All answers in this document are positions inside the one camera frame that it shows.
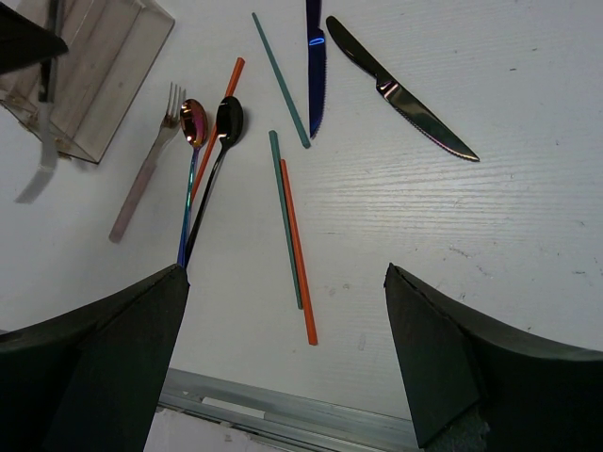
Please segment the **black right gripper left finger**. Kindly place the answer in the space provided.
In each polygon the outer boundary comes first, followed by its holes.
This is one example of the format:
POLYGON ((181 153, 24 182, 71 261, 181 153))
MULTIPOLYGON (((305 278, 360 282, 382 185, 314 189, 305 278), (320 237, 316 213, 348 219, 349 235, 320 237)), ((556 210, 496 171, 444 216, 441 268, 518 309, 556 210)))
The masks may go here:
POLYGON ((2 333, 2 450, 143 450, 188 290, 186 271, 173 265, 2 333))

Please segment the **rainbow iridescent spoon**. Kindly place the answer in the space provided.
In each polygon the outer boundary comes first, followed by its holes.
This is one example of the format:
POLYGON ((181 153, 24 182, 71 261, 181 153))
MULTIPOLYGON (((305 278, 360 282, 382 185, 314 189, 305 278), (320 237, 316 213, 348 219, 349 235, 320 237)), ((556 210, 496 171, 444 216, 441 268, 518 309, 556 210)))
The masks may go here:
POLYGON ((179 242, 177 264, 184 267, 186 264, 186 243, 191 210, 191 193, 196 173, 199 150, 203 147, 207 136, 207 118, 203 106, 195 99, 186 99, 180 108, 180 124, 187 143, 193 152, 190 160, 187 177, 187 193, 179 242))

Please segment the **black spoon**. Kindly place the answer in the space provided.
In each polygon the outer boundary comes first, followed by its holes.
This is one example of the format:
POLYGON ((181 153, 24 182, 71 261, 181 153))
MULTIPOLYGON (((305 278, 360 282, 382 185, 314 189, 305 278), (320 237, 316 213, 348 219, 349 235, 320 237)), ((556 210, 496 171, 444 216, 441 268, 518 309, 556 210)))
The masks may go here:
POLYGON ((242 105, 237 97, 230 96, 225 97, 220 105, 222 105, 223 114, 222 122, 220 123, 220 132, 218 135, 218 139, 220 140, 220 154, 218 155, 214 166, 209 174, 206 188, 204 190, 204 194, 202 197, 202 201, 199 207, 199 211, 193 223, 190 236, 187 240, 186 244, 186 266, 188 265, 190 256, 193 252, 197 235, 201 226, 201 222, 204 216, 204 210, 207 206, 211 190, 215 181, 215 178, 220 169, 220 165, 226 155, 226 153, 236 145, 242 136, 243 126, 244 126, 244 112, 242 105))

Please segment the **pink handled fork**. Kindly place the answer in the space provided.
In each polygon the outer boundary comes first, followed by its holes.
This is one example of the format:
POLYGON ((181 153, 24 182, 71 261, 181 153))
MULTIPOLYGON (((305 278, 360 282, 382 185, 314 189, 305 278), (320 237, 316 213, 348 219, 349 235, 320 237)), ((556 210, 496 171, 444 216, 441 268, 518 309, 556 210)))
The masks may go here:
POLYGON ((113 224, 108 236, 110 242, 117 244, 122 240, 127 226, 153 176, 159 156, 180 130, 179 111, 181 104, 185 100, 185 96, 186 90, 178 84, 171 82, 168 104, 158 134, 130 187, 119 215, 113 224))

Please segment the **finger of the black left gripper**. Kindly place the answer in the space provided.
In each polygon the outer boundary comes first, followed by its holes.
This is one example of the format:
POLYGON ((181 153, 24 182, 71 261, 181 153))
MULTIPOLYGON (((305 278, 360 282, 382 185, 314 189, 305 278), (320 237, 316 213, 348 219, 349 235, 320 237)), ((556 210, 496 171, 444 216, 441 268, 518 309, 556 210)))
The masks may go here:
POLYGON ((13 73, 68 53, 62 38, 1 5, 1 74, 13 73))

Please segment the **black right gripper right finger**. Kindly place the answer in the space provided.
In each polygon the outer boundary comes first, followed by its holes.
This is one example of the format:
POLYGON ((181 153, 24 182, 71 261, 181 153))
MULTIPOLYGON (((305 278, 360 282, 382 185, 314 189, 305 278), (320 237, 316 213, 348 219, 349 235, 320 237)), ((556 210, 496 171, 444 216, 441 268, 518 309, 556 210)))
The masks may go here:
POLYGON ((599 351, 521 331, 399 266, 384 290, 421 449, 601 449, 599 351))

